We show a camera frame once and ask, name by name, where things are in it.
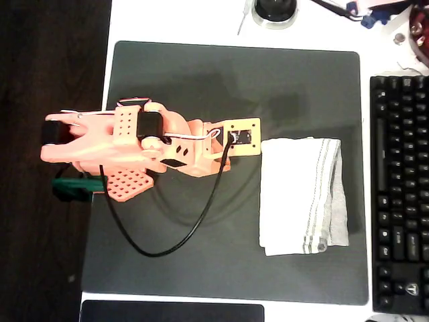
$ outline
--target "screw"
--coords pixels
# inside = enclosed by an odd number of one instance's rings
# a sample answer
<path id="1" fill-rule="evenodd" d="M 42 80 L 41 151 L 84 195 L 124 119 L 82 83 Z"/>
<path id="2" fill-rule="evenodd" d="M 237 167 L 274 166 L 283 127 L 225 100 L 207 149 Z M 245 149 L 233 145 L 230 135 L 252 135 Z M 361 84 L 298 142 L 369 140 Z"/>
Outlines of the screw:
<path id="1" fill-rule="evenodd" d="M 393 42 L 397 45 L 401 45 L 403 42 L 405 42 L 404 34 L 401 34 L 401 33 L 396 34 L 395 38 L 393 39 Z"/>

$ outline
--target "black keyboard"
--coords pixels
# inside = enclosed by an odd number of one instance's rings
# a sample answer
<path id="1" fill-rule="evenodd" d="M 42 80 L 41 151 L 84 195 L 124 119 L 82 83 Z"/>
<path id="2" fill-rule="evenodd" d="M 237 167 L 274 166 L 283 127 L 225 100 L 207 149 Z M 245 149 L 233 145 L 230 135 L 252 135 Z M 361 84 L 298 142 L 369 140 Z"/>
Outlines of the black keyboard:
<path id="1" fill-rule="evenodd" d="M 429 314 L 429 78 L 371 78 L 373 308 Z"/>

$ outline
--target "gray stripe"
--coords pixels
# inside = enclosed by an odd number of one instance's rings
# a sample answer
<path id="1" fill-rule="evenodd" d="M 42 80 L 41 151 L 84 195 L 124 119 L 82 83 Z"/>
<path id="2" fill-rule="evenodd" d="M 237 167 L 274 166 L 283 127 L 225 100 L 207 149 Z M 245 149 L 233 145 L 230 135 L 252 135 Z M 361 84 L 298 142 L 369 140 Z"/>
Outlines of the gray stripe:
<path id="1" fill-rule="evenodd" d="M 316 163 L 316 182 L 314 183 L 313 201 L 311 202 L 310 213 L 308 214 L 308 222 L 307 222 L 306 235 L 308 235 L 308 233 L 310 232 L 311 212 L 313 210 L 313 204 L 314 204 L 314 200 L 316 198 L 316 188 L 317 188 L 317 180 L 318 180 L 317 169 L 319 167 L 319 161 L 320 161 L 320 156 L 322 155 L 324 141 L 325 141 L 325 139 L 322 140 L 322 146 L 320 147 L 319 157 L 317 158 L 317 163 Z"/>
<path id="2" fill-rule="evenodd" d="M 322 163 L 322 170 L 320 171 L 320 186 L 319 186 L 319 197 L 317 199 L 317 206 L 316 206 L 316 210 L 314 211 L 314 221 L 313 221 L 313 228 L 312 228 L 312 232 L 311 234 L 314 235 L 315 230 L 316 230 L 316 223 L 317 223 L 317 210 L 319 208 L 319 203 L 320 203 L 320 198 L 322 196 L 322 181 L 323 181 L 323 170 L 324 170 L 324 164 L 326 162 L 326 156 L 328 155 L 328 151 L 329 151 L 329 141 L 328 141 L 328 146 L 326 147 L 326 150 L 324 152 L 324 156 L 323 156 L 323 163 Z"/>

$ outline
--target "black cable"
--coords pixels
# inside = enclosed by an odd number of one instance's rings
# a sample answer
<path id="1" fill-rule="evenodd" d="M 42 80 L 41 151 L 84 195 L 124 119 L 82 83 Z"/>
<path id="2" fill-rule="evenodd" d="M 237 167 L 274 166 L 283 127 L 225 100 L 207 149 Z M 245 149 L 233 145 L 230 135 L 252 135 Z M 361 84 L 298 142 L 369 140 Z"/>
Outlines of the black cable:
<path id="1" fill-rule="evenodd" d="M 103 183 L 103 190 L 105 192 L 105 197 L 106 197 L 106 202 L 107 205 L 109 206 L 111 215 L 113 216 L 113 219 L 115 220 L 119 230 L 121 231 L 123 237 L 127 240 L 127 242 L 141 255 L 146 256 L 146 257 L 150 257 L 150 258 L 157 258 L 157 257 L 163 257 L 163 256 L 167 256 L 168 254 L 171 254 L 172 252 L 175 252 L 176 250 L 178 250 L 179 248 L 181 248 L 194 234 L 194 232 L 196 231 L 196 229 L 200 226 L 200 224 L 202 223 L 202 221 L 204 220 L 204 218 L 206 217 L 208 210 L 210 209 L 210 206 L 212 205 L 213 199 L 215 197 L 216 191 L 217 191 L 217 187 L 219 186 L 219 183 L 221 181 L 221 176 L 222 176 L 222 172 L 223 172 L 223 168 L 225 167 L 225 164 L 227 163 L 227 157 L 228 157 L 228 151 L 229 148 L 231 147 L 233 143 L 233 137 L 232 136 L 228 136 L 228 142 L 223 150 L 223 154 L 222 154 L 222 159 L 221 159 L 221 166 L 219 168 L 219 172 L 217 174 L 216 177 L 216 181 L 214 182 L 214 186 L 213 186 L 213 190 L 212 193 L 210 194 L 210 197 L 208 198 L 206 207 L 204 208 L 204 210 L 202 211 L 200 217 L 198 218 L 198 220 L 196 221 L 194 227 L 192 227 L 192 229 L 189 231 L 188 235 L 185 236 L 184 239 L 182 239 L 181 241 L 179 241 L 176 245 L 174 245 L 173 247 L 171 247 L 168 250 L 164 250 L 163 252 L 160 253 L 149 253 L 143 249 L 141 249 L 131 238 L 131 236 L 128 234 L 127 230 L 124 228 L 116 210 L 115 207 L 113 206 L 112 203 L 112 199 L 109 196 L 109 192 L 107 190 L 107 182 L 106 182 L 106 178 L 105 178 L 105 172 L 103 169 L 103 166 L 100 165 L 100 175 L 101 175 L 101 181 Z"/>

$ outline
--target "silver object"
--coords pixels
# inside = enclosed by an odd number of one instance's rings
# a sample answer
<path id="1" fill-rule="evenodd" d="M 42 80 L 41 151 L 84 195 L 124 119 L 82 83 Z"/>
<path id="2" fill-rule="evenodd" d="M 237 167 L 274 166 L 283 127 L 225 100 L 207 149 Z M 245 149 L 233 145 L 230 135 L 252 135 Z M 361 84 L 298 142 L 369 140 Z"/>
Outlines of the silver object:
<path id="1" fill-rule="evenodd" d="M 296 8 L 295 8 L 295 12 L 294 14 L 291 16 L 291 18 L 289 18 L 288 20 L 285 21 L 270 21 L 270 20 L 266 20 L 264 18 L 262 18 L 260 15 L 257 14 L 256 12 L 256 8 L 253 5 L 252 6 L 252 17 L 253 20 L 255 21 L 255 23 L 257 23 L 258 25 L 260 25 L 261 27 L 265 27 L 267 29 L 286 29 L 288 27 L 290 27 L 296 20 L 296 16 L 298 14 L 298 7 L 299 7 L 299 0 L 296 2 Z"/>
<path id="2" fill-rule="evenodd" d="M 398 33 L 395 35 L 395 38 L 393 39 L 393 42 L 397 45 L 401 45 L 403 42 L 405 42 L 405 36 L 404 34 Z"/>
<path id="3" fill-rule="evenodd" d="M 410 31 L 413 36 L 420 36 L 423 32 L 423 26 L 420 22 L 418 22 L 411 26 Z"/>

